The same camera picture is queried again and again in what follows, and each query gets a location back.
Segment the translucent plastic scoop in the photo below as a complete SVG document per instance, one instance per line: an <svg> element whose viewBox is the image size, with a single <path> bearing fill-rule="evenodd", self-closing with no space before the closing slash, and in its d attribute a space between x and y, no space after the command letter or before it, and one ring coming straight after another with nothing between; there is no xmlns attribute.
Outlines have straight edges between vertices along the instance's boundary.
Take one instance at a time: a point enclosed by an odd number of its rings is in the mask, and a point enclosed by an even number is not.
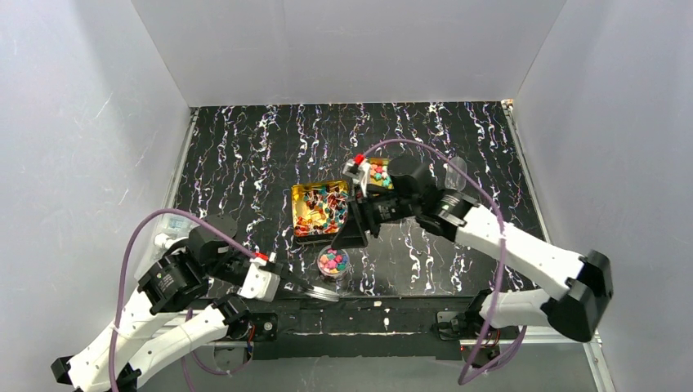
<svg viewBox="0 0 693 392"><path fill-rule="evenodd" d="M462 192L466 187L467 178L464 175L461 175L460 172L467 173L467 163L463 158L459 156L451 158L450 161L451 164L444 164L444 186L446 189L453 189Z"/></svg>

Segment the white round jar lid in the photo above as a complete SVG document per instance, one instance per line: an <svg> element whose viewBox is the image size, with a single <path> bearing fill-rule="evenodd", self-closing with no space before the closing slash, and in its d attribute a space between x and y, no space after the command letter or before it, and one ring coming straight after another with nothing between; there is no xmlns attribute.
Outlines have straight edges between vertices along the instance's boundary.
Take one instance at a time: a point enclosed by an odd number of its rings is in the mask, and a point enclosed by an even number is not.
<svg viewBox="0 0 693 392"><path fill-rule="evenodd" d="M310 298L321 301L338 302L340 296L337 292L317 286L299 287L298 291Z"/></svg>

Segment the tin tray of lollipops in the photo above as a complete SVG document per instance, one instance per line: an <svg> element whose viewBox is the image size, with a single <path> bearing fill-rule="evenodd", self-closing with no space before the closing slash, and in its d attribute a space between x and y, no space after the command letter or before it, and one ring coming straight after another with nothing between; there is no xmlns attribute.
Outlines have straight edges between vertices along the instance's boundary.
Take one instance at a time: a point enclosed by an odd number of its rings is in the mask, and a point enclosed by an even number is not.
<svg viewBox="0 0 693 392"><path fill-rule="evenodd" d="M294 185L291 195L294 242L330 243L346 222L350 185L344 180Z"/></svg>

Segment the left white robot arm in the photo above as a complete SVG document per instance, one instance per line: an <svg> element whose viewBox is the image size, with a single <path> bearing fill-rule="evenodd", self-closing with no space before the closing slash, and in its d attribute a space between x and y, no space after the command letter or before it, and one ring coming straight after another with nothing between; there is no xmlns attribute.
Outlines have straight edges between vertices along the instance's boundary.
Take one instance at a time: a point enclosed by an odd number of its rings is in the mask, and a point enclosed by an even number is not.
<svg viewBox="0 0 693 392"><path fill-rule="evenodd" d="M183 238L157 239L163 255L143 273L130 296L118 290L112 323L85 349L51 364L57 383L76 391L135 391L149 376L201 345L227 336L252 342L255 323L233 298L271 302L283 283L313 288L275 254L251 252L236 242L237 224L228 216L194 222L196 227ZM208 293L212 278L237 288L159 334Z"/></svg>

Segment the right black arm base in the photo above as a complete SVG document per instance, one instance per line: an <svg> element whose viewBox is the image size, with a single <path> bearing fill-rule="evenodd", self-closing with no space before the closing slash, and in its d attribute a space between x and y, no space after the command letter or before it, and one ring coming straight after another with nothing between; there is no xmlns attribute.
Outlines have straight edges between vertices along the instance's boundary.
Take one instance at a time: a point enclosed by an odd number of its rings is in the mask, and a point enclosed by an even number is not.
<svg viewBox="0 0 693 392"><path fill-rule="evenodd" d="M472 367L477 369L498 358L501 354L499 346L501 331L489 327L485 335L481 335L484 319L477 315L441 311L436 314L436 321L431 331L442 341L458 341L463 360L472 358L472 349L478 338L482 336L481 347L472 361Z"/></svg>

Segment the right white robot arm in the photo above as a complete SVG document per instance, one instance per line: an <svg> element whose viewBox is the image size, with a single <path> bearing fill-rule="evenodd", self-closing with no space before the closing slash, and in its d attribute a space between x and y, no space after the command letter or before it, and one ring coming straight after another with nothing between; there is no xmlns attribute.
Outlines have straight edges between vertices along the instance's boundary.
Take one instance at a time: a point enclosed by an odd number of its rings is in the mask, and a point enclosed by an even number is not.
<svg viewBox="0 0 693 392"><path fill-rule="evenodd" d="M349 160L342 172L351 178L355 191L346 221L332 241L334 249L364 248L383 224L412 217L428 233L491 256L538 284L533 291L480 292L467 307L467 324L487 321L494 329L552 327L583 343L594 337L614 295L605 254L591 250L581 255L509 223L499 224L497 216L471 196L439 187L411 155L388 163L390 189L370 183L370 164L363 155Z"/></svg>

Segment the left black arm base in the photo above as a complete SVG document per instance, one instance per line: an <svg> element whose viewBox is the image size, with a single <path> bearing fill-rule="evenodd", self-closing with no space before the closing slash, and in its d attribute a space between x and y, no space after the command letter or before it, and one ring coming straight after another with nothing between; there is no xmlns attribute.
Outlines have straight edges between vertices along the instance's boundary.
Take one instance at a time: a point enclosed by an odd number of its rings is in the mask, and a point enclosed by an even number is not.
<svg viewBox="0 0 693 392"><path fill-rule="evenodd" d="M234 339L253 343L275 341L278 326L279 318L276 313L247 314L240 319L234 332Z"/></svg>

